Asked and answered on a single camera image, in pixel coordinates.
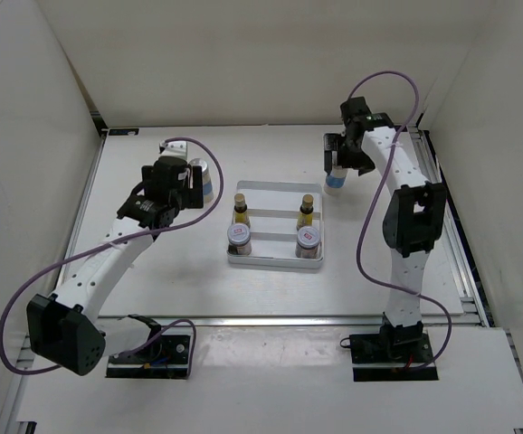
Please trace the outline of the short spice jar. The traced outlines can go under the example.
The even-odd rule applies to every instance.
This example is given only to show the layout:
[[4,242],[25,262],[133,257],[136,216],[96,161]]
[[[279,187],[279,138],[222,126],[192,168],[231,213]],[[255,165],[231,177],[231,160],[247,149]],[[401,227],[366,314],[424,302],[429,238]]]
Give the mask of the short spice jar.
[[301,259],[316,259],[319,255],[321,235],[313,226],[302,226],[297,232],[295,254]]
[[251,232],[245,223],[234,223],[227,231],[228,253],[249,256],[252,252]]

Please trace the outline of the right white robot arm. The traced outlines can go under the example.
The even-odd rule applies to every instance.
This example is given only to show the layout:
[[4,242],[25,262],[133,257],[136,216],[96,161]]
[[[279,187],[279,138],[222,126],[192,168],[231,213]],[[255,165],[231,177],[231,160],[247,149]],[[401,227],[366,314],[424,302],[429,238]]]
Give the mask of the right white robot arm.
[[442,235],[446,189],[416,167],[399,144],[399,133],[387,114],[372,112],[363,97],[347,99],[340,111],[344,132],[324,136],[325,190],[341,189],[349,170],[359,175],[378,170],[378,187],[391,195],[382,222],[391,251],[391,280],[384,283],[372,276],[367,280],[390,291],[378,350],[386,360],[397,362],[423,337],[423,273]]

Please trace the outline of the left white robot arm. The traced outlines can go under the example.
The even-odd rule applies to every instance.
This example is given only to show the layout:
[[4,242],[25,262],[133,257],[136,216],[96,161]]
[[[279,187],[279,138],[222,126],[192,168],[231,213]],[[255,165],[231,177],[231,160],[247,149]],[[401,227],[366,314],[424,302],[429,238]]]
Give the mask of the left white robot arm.
[[185,209],[204,206],[202,169],[185,159],[161,156],[141,169],[142,179],[119,207],[100,251],[50,295],[34,296],[26,308],[32,351],[80,376],[105,356],[132,352],[151,362],[162,349],[161,326],[129,314],[98,325],[102,306],[133,262]]

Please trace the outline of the tall white shaker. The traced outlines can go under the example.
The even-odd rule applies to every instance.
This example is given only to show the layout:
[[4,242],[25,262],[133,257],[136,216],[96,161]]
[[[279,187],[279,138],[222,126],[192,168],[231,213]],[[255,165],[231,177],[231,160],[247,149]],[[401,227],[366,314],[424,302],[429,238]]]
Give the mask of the tall white shaker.
[[199,166],[202,169],[204,203],[212,202],[214,200],[214,189],[207,161],[203,158],[194,158],[189,162],[189,164],[191,166]]
[[333,166],[331,171],[326,174],[324,192],[329,195],[340,195],[347,179],[347,172],[347,168]]

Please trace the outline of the yellow label bottle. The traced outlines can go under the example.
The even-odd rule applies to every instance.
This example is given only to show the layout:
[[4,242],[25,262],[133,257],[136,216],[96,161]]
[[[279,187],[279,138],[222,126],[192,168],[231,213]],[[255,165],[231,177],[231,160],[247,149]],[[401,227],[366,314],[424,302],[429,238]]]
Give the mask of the yellow label bottle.
[[311,194],[304,194],[301,199],[296,230],[313,224],[314,197]]
[[233,199],[233,223],[241,223],[250,227],[250,217],[244,194],[236,193]]

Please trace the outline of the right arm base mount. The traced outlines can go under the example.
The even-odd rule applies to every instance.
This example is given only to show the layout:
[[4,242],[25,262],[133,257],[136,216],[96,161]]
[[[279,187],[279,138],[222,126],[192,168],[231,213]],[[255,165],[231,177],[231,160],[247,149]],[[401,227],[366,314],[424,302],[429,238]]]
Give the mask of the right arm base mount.
[[349,335],[339,341],[350,351],[353,382],[433,382],[439,380],[432,362],[433,349],[428,334],[390,355],[378,334]]

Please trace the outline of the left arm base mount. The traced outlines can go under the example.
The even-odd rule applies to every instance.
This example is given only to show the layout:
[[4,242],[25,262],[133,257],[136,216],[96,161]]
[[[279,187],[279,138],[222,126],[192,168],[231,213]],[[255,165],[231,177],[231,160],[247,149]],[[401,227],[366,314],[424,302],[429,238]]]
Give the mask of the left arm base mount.
[[131,314],[106,330],[109,379],[186,380],[193,369],[197,330],[187,318],[168,325]]

